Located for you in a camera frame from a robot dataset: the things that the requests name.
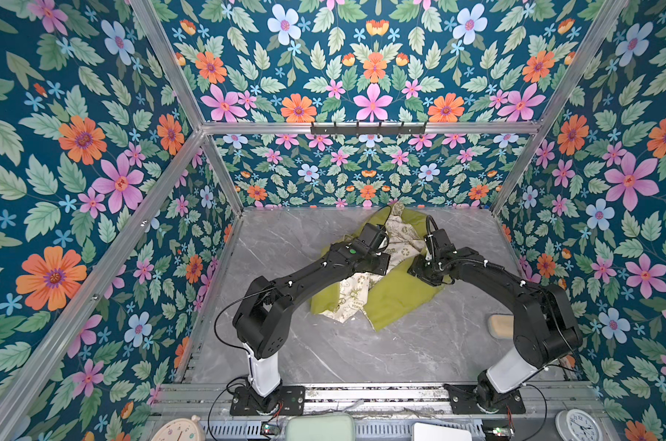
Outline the green jacket with printed lining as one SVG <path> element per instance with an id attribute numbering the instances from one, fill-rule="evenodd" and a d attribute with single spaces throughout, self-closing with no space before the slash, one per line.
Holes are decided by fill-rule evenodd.
<path id="1" fill-rule="evenodd" d="M 414 259 L 425 260 L 428 253 L 424 242 L 426 218 L 401 203 L 377 211 L 368 222 L 384 225 L 389 236 L 386 253 L 390 255 L 390 263 L 386 273 L 383 276 L 356 273 L 324 288 L 311 300 L 310 312 L 340 323 L 363 312 L 379 332 L 431 301 L 441 288 L 408 273 Z"/>

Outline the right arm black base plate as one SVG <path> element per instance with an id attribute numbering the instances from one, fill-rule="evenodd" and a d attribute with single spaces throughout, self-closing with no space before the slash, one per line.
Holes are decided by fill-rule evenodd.
<path id="1" fill-rule="evenodd" d="M 526 407 L 518 390 L 498 393 L 491 386 L 443 383 L 454 415 L 524 415 Z"/>

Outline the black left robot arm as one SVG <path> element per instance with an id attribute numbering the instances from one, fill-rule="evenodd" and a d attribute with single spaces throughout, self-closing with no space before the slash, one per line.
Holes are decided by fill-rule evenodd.
<path id="1" fill-rule="evenodd" d="M 248 354 L 248 383 L 256 396 L 268 399 L 281 388 L 278 352 L 289 336 L 296 310 L 325 288 L 356 274 L 383 276 L 391 259 L 387 244 L 386 228 L 368 223 L 355 237 L 331 244 L 308 266 L 279 279 L 252 281 L 233 326 Z"/>

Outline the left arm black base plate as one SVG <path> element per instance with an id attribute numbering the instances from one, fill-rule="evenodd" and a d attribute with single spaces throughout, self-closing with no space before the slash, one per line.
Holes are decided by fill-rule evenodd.
<path id="1" fill-rule="evenodd" d="M 301 416 L 304 413 L 304 386 L 278 386 L 266 397 L 256 393 L 252 386 L 239 386 L 231 401 L 231 416 Z"/>

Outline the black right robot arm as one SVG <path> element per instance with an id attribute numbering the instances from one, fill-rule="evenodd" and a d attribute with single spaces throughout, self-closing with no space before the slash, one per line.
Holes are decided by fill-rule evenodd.
<path id="1" fill-rule="evenodd" d="M 478 376 L 478 397 L 504 397 L 582 345 L 577 317 L 560 286 L 523 279 L 472 248 L 458 248 L 443 229 L 428 233 L 425 243 L 426 257 L 417 257 L 408 274 L 433 287 L 447 280 L 468 283 L 512 314 L 513 348 Z"/>

